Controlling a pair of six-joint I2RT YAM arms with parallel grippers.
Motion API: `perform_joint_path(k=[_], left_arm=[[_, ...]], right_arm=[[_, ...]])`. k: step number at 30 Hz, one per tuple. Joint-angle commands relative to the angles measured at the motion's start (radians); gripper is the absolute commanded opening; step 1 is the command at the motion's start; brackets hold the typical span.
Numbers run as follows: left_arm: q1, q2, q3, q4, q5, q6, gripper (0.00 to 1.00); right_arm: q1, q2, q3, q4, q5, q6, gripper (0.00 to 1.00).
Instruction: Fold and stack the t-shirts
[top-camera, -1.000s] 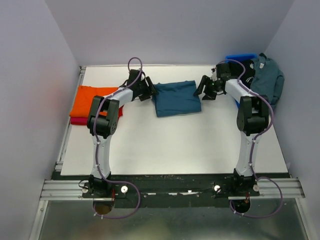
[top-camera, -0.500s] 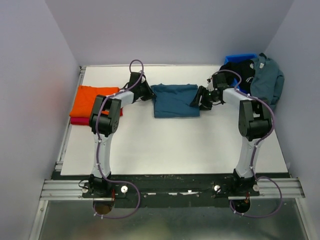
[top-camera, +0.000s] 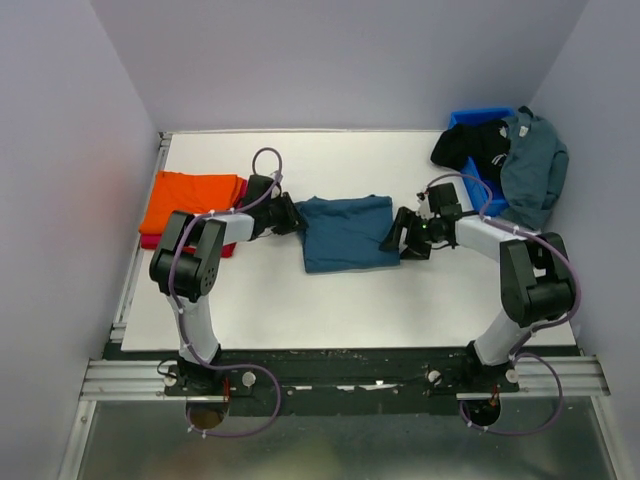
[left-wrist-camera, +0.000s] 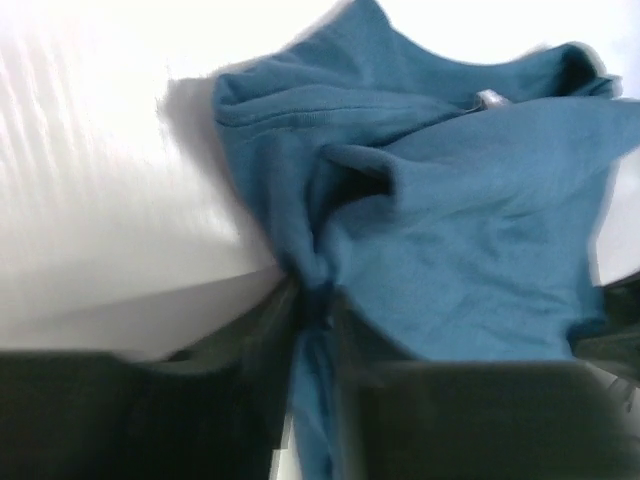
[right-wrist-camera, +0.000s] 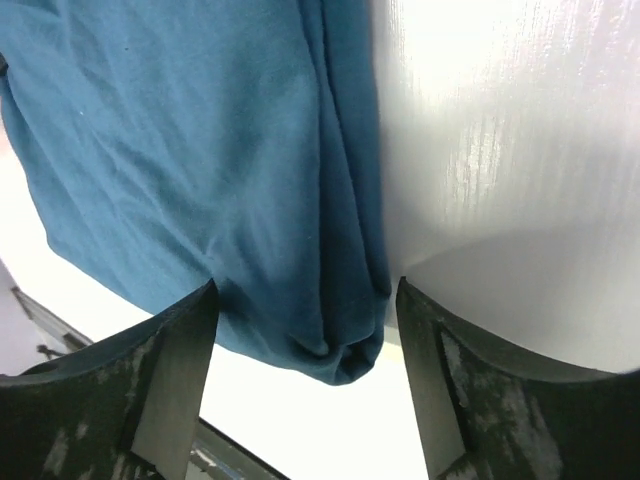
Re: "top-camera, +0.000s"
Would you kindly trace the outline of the teal blue t shirt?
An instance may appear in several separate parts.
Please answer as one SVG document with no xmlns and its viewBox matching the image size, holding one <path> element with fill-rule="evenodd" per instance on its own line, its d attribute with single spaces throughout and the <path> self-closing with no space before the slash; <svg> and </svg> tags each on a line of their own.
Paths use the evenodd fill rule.
<svg viewBox="0 0 640 480">
<path fill-rule="evenodd" d="M 305 272 L 395 268 L 397 249 L 382 251 L 381 242 L 393 224 L 389 196 L 328 200 L 312 197 L 296 207 L 307 227 L 300 233 Z"/>
</svg>

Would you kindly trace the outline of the black t shirt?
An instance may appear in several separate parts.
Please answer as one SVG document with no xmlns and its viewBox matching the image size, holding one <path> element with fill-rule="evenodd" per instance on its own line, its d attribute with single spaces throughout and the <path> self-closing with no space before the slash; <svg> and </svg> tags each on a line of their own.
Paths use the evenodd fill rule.
<svg viewBox="0 0 640 480">
<path fill-rule="evenodd" d="M 458 123 L 440 135 L 430 160 L 461 172 L 471 158 L 483 179 L 498 184 L 511 145 L 507 133 L 507 123 L 502 119 L 479 125 Z"/>
</svg>

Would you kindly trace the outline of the grey blue t shirt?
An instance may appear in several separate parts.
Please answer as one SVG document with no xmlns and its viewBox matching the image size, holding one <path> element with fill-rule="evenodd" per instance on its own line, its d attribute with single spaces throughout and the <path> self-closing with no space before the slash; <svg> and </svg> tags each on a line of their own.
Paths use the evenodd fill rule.
<svg viewBox="0 0 640 480">
<path fill-rule="evenodd" d="M 500 184 L 507 202 L 501 217 L 541 230 L 562 194 L 569 155 L 550 121 L 527 106 L 505 119 L 510 149 Z"/>
</svg>

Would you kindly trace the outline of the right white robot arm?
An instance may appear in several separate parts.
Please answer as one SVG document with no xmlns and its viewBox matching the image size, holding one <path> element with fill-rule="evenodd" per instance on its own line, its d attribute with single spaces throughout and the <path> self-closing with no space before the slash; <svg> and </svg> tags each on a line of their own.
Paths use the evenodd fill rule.
<svg viewBox="0 0 640 480">
<path fill-rule="evenodd" d="M 513 363 L 534 334 L 570 320 L 581 289 L 560 235 L 535 234 L 482 210 L 465 211 L 451 183 L 431 183 L 417 197 L 417 210 L 398 210 L 380 244 L 382 251 L 427 260 L 437 247 L 463 247 L 499 265 L 501 311 L 470 342 L 468 361 L 459 370 L 462 384 L 480 392 L 496 380 L 495 367 Z"/>
</svg>

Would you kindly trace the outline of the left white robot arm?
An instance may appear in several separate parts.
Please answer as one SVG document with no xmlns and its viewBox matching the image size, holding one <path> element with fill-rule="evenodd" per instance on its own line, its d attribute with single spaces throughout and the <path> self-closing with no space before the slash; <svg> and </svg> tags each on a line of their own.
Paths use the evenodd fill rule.
<svg viewBox="0 0 640 480">
<path fill-rule="evenodd" d="M 258 239 L 264 233 L 288 235 L 306 221 L 281 187 L 282 176 L 253 174 L 238 207 L 204 214 L 175 211 L 149 266 L 150 279 L 172 307 L 181 359 L 193 365 L 187 382 L 201 395 L 214 393 L 222 380 L 213 364 L 220 342 L 213 330 L 209 294 L 216 282 L 223 248 Z"/>
</svg>

